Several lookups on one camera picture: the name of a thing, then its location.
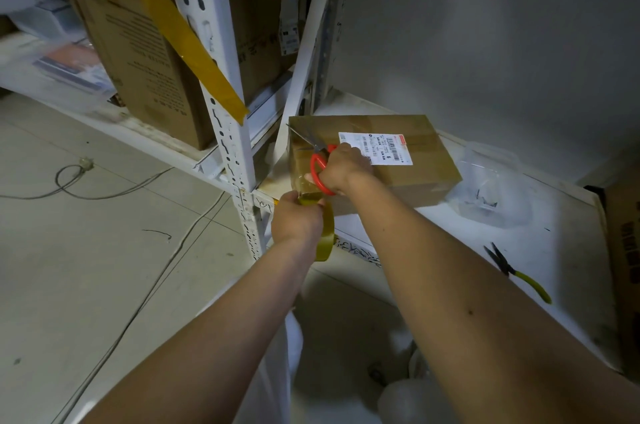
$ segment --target red scissor handle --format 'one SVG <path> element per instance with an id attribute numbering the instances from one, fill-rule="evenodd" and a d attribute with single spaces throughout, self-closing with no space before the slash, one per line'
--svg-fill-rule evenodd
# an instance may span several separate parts
<path id="1" fill-rule="evenodd" d="M 336 148 L 337 148 L 337 145 L 330 144 L 330 145 L 328 145 L 326 147 L 326 150 L 329 151 L 329 153 L 331 153 Z M 335 195 L 335 193 L 333 193 L 329 188 L 327 188 L 324 185 L 324 183 L 322 181 L 320 181 L 320 177 L 318 176 L 318 173 L 316 172 L 316 164 L 318 164 L 320 166 L 320 171 L 322 171 L 323 169 L 326 168 L 326 162 L 327 162 L 327 159 L 324 159 L 324 155 L 318 154 L 318 153 L 312 154 L 312 156 L 311 156 L 311 177 L 314 179 L 314 183 L 316 183 L 316 186 L 320 189 L 320 191 L 322 191 L 324 194 L 327 194 L 329 196 L 333 196 L 333 195 Z"/>

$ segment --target forearm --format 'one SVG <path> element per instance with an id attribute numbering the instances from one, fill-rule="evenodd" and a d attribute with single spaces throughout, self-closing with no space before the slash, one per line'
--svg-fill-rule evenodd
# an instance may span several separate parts
<path id="1" fill-rule="evenodd" d="M 351 185 L 346 194 L 397 305 L 462 417 L 549 421 L 576 412 L 563 407 L 572 400 L 568 394 L 596 397 L 595 388 L 580 381 L 618 383 L 619 376 L 500 271 L 379 180 L 360 175 Z"/>
<path id="2" fill-rule="evenodd" d="M 276 243 L 114 387 L 84 422 L 231 422 L 314 254 L 310 243 Z"/>

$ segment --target white fabric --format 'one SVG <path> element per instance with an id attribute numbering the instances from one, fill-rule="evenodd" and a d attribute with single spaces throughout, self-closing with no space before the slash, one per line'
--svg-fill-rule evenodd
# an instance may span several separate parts
<path id="1" fill-rule="evenodd" d="M 202 310 L 211 306 L 236 283 L 231 281 Z M 289 424 L 291 381 L 302 353 L 302 330 L 291 311 L 267 347 L 244 395 L 235 424 Z"/>

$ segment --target pliers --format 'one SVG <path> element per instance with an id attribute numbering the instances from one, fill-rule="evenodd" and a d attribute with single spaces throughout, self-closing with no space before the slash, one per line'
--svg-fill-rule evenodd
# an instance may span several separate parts
<path id="1" fill-rule="evenodd" d="M 542 298 L 542 300 L 545 303 L 547 304 L 552 303 L 551 297 L 549 296 L 549 294 L 547 294 L 547 291 L 545 291 L 544 288 L 540 286 L 538 282 L 533 280 L 528 275 L 523 274 L 520 271 L 516 271 L 516 269 L 511 267 L 507 262 L 507 259 L 502 255 L 502 252 L 500 252 L 500 250 L 498 250 L 498 248 L 495 246 L 495 243 L 491 242 L 491 246 L 493 247 L 493 250 L 495 250 L 495 253 L 493 253 L 486 245 L 483 245 L 484 250 L 486 250 L 486 253 L 489 254 L 489 256 L 493 259 L 493 262 L 495 262 L 495 264 L 498 266 L 498 268 L 500 269 L 500 271 L 502 271 L 503 274 L 505 274 L 507 277 L 509 276 L 509 274 L 513 274 L 516 277 L 520 277 L 525 283 L 529 284 L 532 288 L 535 289 L 535 291 L 538 293 L 538 295 Z"/>

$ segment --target gray wall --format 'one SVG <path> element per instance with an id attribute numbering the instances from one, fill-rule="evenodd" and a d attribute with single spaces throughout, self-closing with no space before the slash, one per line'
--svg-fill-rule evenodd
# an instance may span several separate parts
<path id="1" fill-rule="evenodd" d="M 336 87 L 576 180 L 640 142 L 640 0 L 347 0 Z"/>

